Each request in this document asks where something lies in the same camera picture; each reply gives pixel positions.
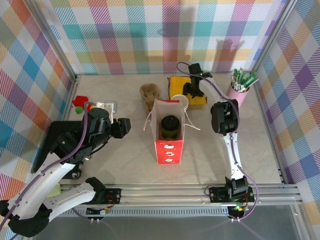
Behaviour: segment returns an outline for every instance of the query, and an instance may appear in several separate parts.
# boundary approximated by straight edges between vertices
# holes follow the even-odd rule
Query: glass panel
[[[97,224],[57,217],[36,240],[299,240],[288,205],[258,206],[241,223],[227,217],[106,217]]]

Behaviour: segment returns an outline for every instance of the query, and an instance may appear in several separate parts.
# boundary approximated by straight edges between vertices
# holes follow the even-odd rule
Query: red toy
[[[83,109],[85,108],[85,102],[88,102],[89,98],[87,96],[76,96],[74,100],[72,100],[72,103],[75,107],[82,107]],[[86,108],[87,111],[90,111],[91,104],[88,105]]]

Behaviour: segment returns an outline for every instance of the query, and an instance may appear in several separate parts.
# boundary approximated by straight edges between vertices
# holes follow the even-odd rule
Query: paper bag
[[[149,122],[158,164],[180,164],[184,146],[185,127],[196,128],[192,123],[191,125],[185,123],[185,114],[184,107],[178,100],[154,100],[153,109],[145,121],[144,129]],[[178,118],[180,123],[178,136],[173,140],[163,139],[161,134],[161,121],[169,115]]]

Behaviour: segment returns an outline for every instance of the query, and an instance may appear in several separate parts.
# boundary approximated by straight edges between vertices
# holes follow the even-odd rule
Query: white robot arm
[[[189,73],[179,69],[179,64],[188,66]],[[212,75],[209,72],[203,72],[199,63],[189,65],[186,62],[178,62],[177,69],[190,76],[191,81],[183,86],[183,94],[190,94],[194,97],[207,97],[212,104],[211,125],[215,133],[221,134],[221,139],[226,152],[225,166],[226,177],[225,187],[209,188],[211,203],[222,202],[243,202],[248,199],[252,202],[252,188],[248,185],[247,175],[242,170],[240,155],[238,150],[238,125],[239,109],[236,99],[229,99],[219,89]]]
[[[109,204],[106,199],[109,190],[95,177],[67,192],[47,197],[68,172],[97,151],[94,150],[97,146],[102,145],[102,148],[111,137],[121,139],[129,133],[128,118],[111,121],[109,112],[94,104],[96,107],[88,113],[85,111],[82,121],[74,122],[76,128],[67,128],[70,130],[63,131],[53,141],[52,135],[47,135],[44,145],[49,145],[49,153],[33,178],[13,198],[0,201],[0,214],[4,217],[0,230],[9,219],[8,226],[14,233],[30,238],[55,217],[79,204]],[[51,127],[54,128],[52,132],[59,131],[57,125],[51,124]]]
[[[215,81],[213,78],[207,78],[211,84],[207,81],[203,81],[201,80],[199,82],[199,89],[205,94],[205,96],[207,97],[207,100],[209,103],[211,103],[212,105],[214,105],[217,102],[226,102],[225,99],[223,99],[218,93],[217,91],[212,87],[212,84],[216,86],[217,89],[219,89],[219,87],[216,85]],[[221,136],[221,140],[223,142],[224,148],[223,151],[225,153],[225,168],[226,168],[226,177],[230,180],[235,179],[242,179],[243,178],[243,174],[239,171],[238,167],[235,164],[235,160],[233,157],[233,153],[232,153],[232,148],[231,148],[231,133],[226,133],[226,135]],[[232,134],[233,137],[233,148],[234,148],[234,152],[235,152],[235,157],[236,160],[238,162],[238,165],[242,168],[241,165],[241,160],[240,160],[240,155],[239,155],[239,149],[238,149],[238,133],[233,133]]]

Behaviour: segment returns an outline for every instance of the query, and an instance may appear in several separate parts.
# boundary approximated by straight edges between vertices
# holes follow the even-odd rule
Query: yellow box
[[[173,96],[178,94],[183,94],[183,88],[185,83],[190,83],[190,77],[188,76],[172,76],[169,80],[169,97],[172,99]],[[203,97],[196,96],[192,98],[190,94],[186,96],[189,100],[190,105],[205,105],[207,103],[207,97],[204,95]]]

